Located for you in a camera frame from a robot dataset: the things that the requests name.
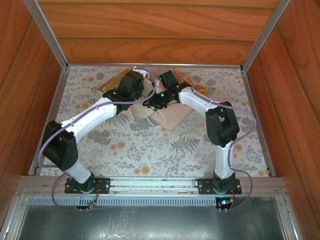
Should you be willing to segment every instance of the metal base plate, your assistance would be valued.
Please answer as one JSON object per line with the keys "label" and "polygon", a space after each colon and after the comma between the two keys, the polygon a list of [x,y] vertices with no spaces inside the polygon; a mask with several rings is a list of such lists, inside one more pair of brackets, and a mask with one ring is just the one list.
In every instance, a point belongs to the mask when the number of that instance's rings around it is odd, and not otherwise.
{"label": "metal base plate", "polygon": [[[105,178],[105,177],[96,177],[94,179],[94,184],[98,186],[99,188],[99,194],[109,194],[109,189],[110,189],[110,178]],[[76,184],[79,184],[75,180],[70,180],[69,178],[66,180],[65,185],[69,187],[65,187],[64,193],[65,194],[84,194],[81,192],[79,189],[76,188]],[[97,189],[94,188],[91,194],[96,194]]]}
{"label": "metal base plate", "polygon": [[230,183],[231,187],[230,190],[226,192],[217,192],[214,189],[214,180],[213,178],[200,178],[195,181],[195,184],[197,184],[198,191],[200,195],[208,195],[208,194],[224,194],[224,195],[230,195],[230,194],[241,194],[241,185],[239,179],[233,179]]}

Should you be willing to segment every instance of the white cable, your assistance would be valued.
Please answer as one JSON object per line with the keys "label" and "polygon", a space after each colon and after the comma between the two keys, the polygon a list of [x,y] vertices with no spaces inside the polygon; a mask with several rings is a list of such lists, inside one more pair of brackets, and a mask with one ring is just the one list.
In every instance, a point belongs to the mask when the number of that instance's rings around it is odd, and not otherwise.
{"label": "white cable", "polygon": [[161,112],[161,111],[156,111],[156,113],[161,113],[161,115],[163,116],[163,118],[164,118],[164,122],[160,125],[160,126],[156,126],[156,125],[154,125],[150,120],[149,120],[149,118],[147,117],[147,116],[144,116],[144,115],[142,115],[141,113],[139,113],[139,115],[140,116],[142,116],[142,117],[144,117],[144,118],[146,118],[147,120],[148,120],[148,122],[152,125],[152,126],[154,126],[155,128],[161,128],[163,125],[165,125],[165,123],[166,123],[166,117],[165,117],[165,115]]}

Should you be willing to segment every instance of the wooden panel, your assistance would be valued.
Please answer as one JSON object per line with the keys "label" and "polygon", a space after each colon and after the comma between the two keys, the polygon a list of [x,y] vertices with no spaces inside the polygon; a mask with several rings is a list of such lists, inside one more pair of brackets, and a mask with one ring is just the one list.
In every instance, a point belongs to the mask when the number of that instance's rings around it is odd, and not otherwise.
{"label": "wooden panel", "polygon": [[277,26],[302,85],[320,118],[320,10],[314,0],[295,0]]}
{"label": "wooden panel", "polygon": [[251,42],[187,39],[60,39],[71,63],[241,64]]}
{"label": "wooden panel", "polygon": [[247,76],[276,174],[285,179],[290,202],[294,206],[294,214],[303,236],[305,239],[317,239],[320,234],[317,217],[300,181],[258,57],[253,61]]}
{"label": "wooden panel", "polygon": [[38,0],[39,3],[175,4],[274,8],[278,0]]}
{"label": "wooden panel", "polygon": [[34,78],[36,82],[39,82],[39,85],[33,89],[34,97],[30,111],[25,116],[23,130],[0,184],[0,223],[6,216],[7,211],[4,209],[8,209],[10,206],[20,175],[23,174],[24,169],[29,169],[31,165],[57,87],[61,72],[58,61],[51,53],[44,62],[46,65],[42,77],[38,75]]}
{"label": "wooden panel", "polygon": [[57,38],[191,38],[254,42],[271,9],[139,4],[41,5]]}
{"label": "wooden panel", "polygon": [[31,18],[23,1],[0,1],[0,88]]}
{"label": "wooden panel", "polygon": [[0,89],[0,181],[28,115],[50,48],[32,21]]}
{"label": "wooden panel", "polygon": [[320,234],[319,20],[315,0],[291,0],[247,73],[271,160],[305,239]]}

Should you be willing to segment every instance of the black mounting bracket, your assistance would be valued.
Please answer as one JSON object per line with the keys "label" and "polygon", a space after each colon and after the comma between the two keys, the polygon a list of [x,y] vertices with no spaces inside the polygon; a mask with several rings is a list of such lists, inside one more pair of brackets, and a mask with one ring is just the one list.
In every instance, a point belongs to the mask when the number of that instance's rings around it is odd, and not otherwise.
{"label": "black mounting bracket", "polygon": [[[105,177],[95,177],[93,179],[93,190],[90,192],[90,194],[96,194],[97,189],[95,186],[99,189],[99,194],[108,194],[110,189],[110,178]],[[86,194],[86,191],[84,191],[82,184],[78,183],[74,179],[68,178],[66,180],[66,183],[64,184],[64,193],[65,194]]]}
{"label": "black mounting bracket", "polygon": [[213,178],[199,178],[194,181],[200,195],[210,194],[241,194],[240,180],[233,173],[230,177],[221,179],[213,172]]}

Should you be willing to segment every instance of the floral tablecloth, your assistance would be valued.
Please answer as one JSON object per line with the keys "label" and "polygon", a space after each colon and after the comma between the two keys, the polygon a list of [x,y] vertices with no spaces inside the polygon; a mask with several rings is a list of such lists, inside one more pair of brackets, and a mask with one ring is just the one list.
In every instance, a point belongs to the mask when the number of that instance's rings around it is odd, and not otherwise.
{"label": "floral tablecloth", "polygon": [[[57,122],[70,119],[94,104],[99,87],[128,67],[72,66],[60,103]],[[156,76],[169,69],[147,67]],[[206,88],[207,97],[229,101],[251,111],[239,69],[175,68]],[[252,126],[251,119],[236,112],[238,136]],[[96,176],[109,177],[209,177],[215,167],[215,149],[206,134],[205,119],[193,111],[174,131],[153,127],[144,118],[135,121],[119,114],[98,125],[78,144],[80,161]],[[51,162],[45,159],[46,165]],[[233,167],[253,177],[268,176],[257,132],[236,144]],[[43,168],[41,175],[60,175],[57,168]]]}

